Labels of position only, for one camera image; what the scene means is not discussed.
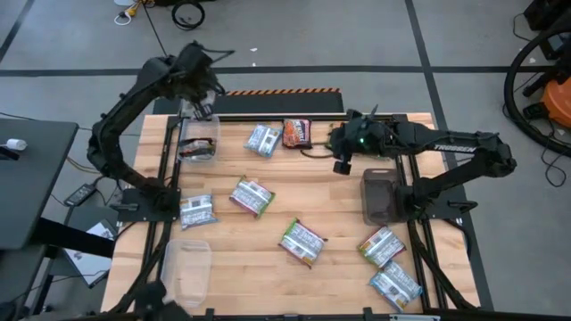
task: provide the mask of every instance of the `concrete floor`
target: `concrete floor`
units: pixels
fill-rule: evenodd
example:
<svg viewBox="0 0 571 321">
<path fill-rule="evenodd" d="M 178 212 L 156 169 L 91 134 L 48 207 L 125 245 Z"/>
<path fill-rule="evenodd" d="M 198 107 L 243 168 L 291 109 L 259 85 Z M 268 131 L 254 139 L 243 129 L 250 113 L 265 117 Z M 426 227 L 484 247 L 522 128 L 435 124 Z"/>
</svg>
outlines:
<svg viewBox="0 0 571 321">
<path fill-rule="evenodd" d="M 120 10 L 112 0 L 30 2 L 9 49 L 5 54 L 0 49 L 0 111 L 90 127 L 117 102 L 120 92 L 132 86 L 134 76 L 14 77 L 2 71 L 135 69 L 149 57 L 161 55 L 143 12 L 120 27 L 112 22 Z M 219 0 L 204 4 L 206 21 L 191 32 L 175 28 L 166 8 L 153 8 L 150 14 L 171 54 L 195 39 L 213 49 L 236 49 L 220 63 L 223 67 L 421 66 L 407 3 L 409 9 L 414 4 L 433 67 L 508 66 L 525 45 L 511 29 L 513 16 L 529 0 Z M 25 5 L 21 0 L 0 2 L 0 44 L 10 39 Z M 517 21 L 517 29 L 526 37 L 534 35 L 523 20 Z M 540 53 L 531 56 L 536 64 L 544 62 Z M 434 92 L 431 96 L 425 74 L 418 70 L 279 74 L 249 70 L 219 78 L 229 90 L 335 86 L 342 90 L 345 108 L 369 111 L 378 103 L 379 111 L 438 115 L 431 103 Z M 539 158 L 542 147 L 501 116 L 504 77 L 461 71 L 434 74 L 444 116 L 440 122 L 445 120 L 450 129 L 500 132 L 519 164 L 509 177 L 466 184 L 468 199 L 480 203 L 472 218 L 494 308 L 571 316 L 567 302 L 571 221 L 569 203 L 563 202 L 571 185 L 550 186 Z M 128 132 L 140 131 L 141 120 Z M 83 164 L 87 164 L 87 139 L 88 132 L 80 131 L 70 152 Z M 126 136 L 121 143 L 132 162 L 137 138 Z M 571 169 L 571 160 L 563 158 L 558 165 Z M 54 195 L 65 198 L 93 179 L 66 164 Z M 100 187 L 108 196 L 113 182 L 103 181 Z M 97 196 L 89 202 L 102 203 Z M 57 220 L 64 212 L 50 200 L 44 216 Z M 88 290 L 79 280 L 64 281 L 53 286 L 48 303 L 74 313 L 98 310 L 104 286 L 103 282 Z"/>
</svg>

